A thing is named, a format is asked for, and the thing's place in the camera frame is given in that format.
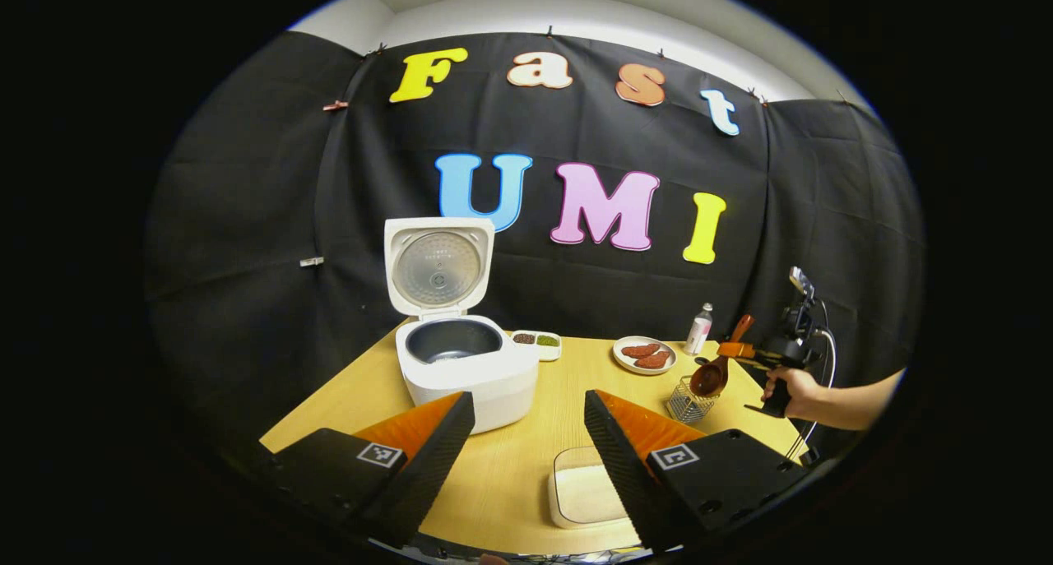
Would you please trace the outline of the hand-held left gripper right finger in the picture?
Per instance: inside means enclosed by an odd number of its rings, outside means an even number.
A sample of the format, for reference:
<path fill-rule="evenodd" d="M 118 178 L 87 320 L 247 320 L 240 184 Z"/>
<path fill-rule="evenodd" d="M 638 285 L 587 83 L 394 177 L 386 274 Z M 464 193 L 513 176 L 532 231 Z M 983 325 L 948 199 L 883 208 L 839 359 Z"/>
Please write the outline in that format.
<path fill-rule="evenodd" d="M 811 470 L 737 428 L 701 431 L 594 389 L 584 426 L 645 549 L 693 547 L 774 507 Z"/>

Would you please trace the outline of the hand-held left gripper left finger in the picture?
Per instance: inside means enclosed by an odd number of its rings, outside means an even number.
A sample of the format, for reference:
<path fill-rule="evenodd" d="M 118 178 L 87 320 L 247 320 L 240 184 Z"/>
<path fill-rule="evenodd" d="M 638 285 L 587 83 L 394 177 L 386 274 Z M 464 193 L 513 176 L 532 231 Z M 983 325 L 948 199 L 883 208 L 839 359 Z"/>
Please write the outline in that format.
<path fill-rule="evenodd" d="M 318 428 L 264 453 L 262 464 L 309 513 L 399 549 L 417 534 L 475 423 L 473 394 L 455 391 L 357 433 Z"/>

